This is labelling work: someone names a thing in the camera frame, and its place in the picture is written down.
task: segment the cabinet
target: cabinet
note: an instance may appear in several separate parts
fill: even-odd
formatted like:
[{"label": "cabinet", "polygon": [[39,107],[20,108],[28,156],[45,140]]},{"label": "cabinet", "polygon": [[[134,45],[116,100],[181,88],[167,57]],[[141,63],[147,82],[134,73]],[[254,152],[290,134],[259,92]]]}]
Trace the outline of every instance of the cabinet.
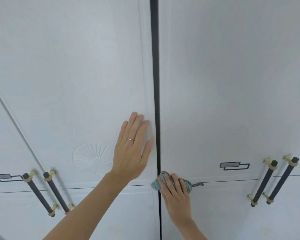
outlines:
[{"label": "cabinet", "polygon": [[159,46],[162,170],[252,180],[300,158],[300,0],[159,0]]},{"label": "cabinet", "polygon": [[[271,205],[262,196],[252,208],[247,194],[257,184],[256,180],[213,182],[193,188],[192,216],[209,240],[300,240],[300,176],[288,177]],[[162,225],[163,240],[183,239],[165,207]]]},{"label": "cabinet", "polygon": [[[92,189],[67,190],[75,205]],[[49,204],[47,191],[41,192]],[[110,206],[91,240],[160,239],[158,193],[147,186],[128,186]],[[41,240],[65,216],[62,208],[48,216],[32,192],[0,193],[0,235],[5,240]]]},{"label": "cabinet", "polygon": [[[0,174],[4,174],[0,175],[0,193],[29,191],[21,176],[31,170],[42,171],[0,101]],[[39,177],[34,177],[33,181],[38,189],[46,189]]]},{"label": "cabinet", "polygon": [[0,0],[0,97],[58,188],[95,187],[132,111],[156,139],[150,1]]}]

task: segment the black vertical gap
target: black vertical gap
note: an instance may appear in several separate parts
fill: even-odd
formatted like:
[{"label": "black vertical gap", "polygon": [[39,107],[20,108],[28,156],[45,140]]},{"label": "black vertical gap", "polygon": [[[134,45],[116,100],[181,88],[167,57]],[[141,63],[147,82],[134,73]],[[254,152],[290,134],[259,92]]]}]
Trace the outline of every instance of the black vertical gap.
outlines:
[{"label": "black vertical gap", "polygon": [[[155,131],[157,141],[157,166],[158,175],[161,172],[160,157],[160,98],[159,98],[159,16],[158,0],[150,0],[151,11],[151,38],[152,38],[152,64],[153,64],[153,86],[154,86],[154,112]],[[159,197],[160,239],[162,239],[161,224],[161,194]]]}]

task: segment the hand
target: hand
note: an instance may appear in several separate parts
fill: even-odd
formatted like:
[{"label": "hand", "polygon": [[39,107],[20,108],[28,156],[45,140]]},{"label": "hand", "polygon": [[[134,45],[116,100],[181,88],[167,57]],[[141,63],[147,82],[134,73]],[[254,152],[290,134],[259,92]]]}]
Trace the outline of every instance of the hand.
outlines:
[{"label": "hand", "polygon": [[184,180],[182,178],[178,180],[175,173],[171,176],[175,186],[172,185],[167,173],[164,174],[164,179],[168,187],[164,185],[160,178],[158,178],[158,181],[169,216],[173,224],[180,228],[192,221],[191,202]]},{"label": "hand", "polygon": [[143,122],[144,116],[133,112],[129,122],[124,121],[114,148],[113,166],[110,173],[128,184],[136,179],[145,169],[152,149],[152,140],[147,141],[142,150],[142,141],[149,121]]}]

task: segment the black door handle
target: black door handle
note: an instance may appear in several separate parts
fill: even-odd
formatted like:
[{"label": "black door handle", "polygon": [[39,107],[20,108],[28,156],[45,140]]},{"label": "black door handle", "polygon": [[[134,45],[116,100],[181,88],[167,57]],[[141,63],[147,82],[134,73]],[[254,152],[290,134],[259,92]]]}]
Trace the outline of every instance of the black door handle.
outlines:
[{"label": "black door handle", "polygon": [[275,188],[273,189],[271,195],[268,197],[266,195],[266,193],[263,192],[264,197],[266,197],[267,199],[267,204],[270,205],[271,203],[273,203],[276,195],[278,194],[279,190],[281,189],[281,187],[284,185],[284,182],[287,180],[287,178],[289,177],[290,173],[292,172],[293,168],[296,167],[298,165],[298,161],[299,158],[297,157],[293,157],[291,159],[290,156],[286,155],[283,157],[283,160],[287,161],[289,163],[288,167],[286,168],[286,170],[284,171],[284,173],[282,174],[280,180],[278,181],[277,185],[275,186]]},{"label": "black door handle", "polygon": [[56,188],[56,185],[52,181],[52,176],[55,175],[55,174],[56,174],[56,171],[53,170],[53,169],[50,170],[50,172],[44,172],[44,174],[43,174],[44,181],[46,181],[48,183],[48,185],[50,186],[50,188],[53,191],[54,195],[56,196],[57,200],[59,201],[60,205],[64,209],[64,213],[67,215],[69,213],[69,211],[73,208],[73,205],[69,204],[67,206],[67,204],[63,200],[61,194],[59,193],[59,190]]},{"label": "black door handle", "polygon": [[54,217],[56,215],[55,210],[58,206],[57,206],[57,204],[54,204],[52,206],[52,208],[49,206],[48,202],[46,201],[46,199],[41,194],[41,192],[39,191],[39,189],[37,188],[37,186],[35,185],[35,183],[32,180],[32,177],[35,176],[35,175],[37,175],[37,172],[35,170],[30,171],[30,174],[25,173],[24,175],[22,175],[23,181],[26,182],[29,185],[29,187],[31,188],[33,193],[36,195],[36,197],[43,204],[44,208],[46,208],[46,210],[48,212],[48,215],[51,216],[51,217]]},{"label": "black door handle", "polygon": [[264,159],[263,162],[265,164],[267,164],[269,168],[259,186],[259,189],[256,192],[256,195],[252,198],[252,195],[248,194],[248,198],[250,199],[252,207],[255,207],[258,204],[258,200],[259,200],[260,196],[262,195],[263,190],[265,189],[268,181],[270,180],[272,173],[274,172],[274,170],[277,169],[278,162],[276,160],[271,161],[270,158],[267,158],[267,159]]}]

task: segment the forearm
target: forearm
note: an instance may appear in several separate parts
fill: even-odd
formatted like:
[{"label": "forearm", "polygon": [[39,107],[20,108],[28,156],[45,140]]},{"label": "forearm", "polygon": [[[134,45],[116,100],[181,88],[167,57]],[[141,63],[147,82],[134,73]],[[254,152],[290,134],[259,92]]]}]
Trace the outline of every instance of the forearm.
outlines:
[{"label": "forearm", "polygon": [[43,240],[88,240],[112,202],[128,184],[107,173],[100,183]]},{"label": "forearm", "polygon": [[184,240],[208,240],[192,219],[177,228]]}]

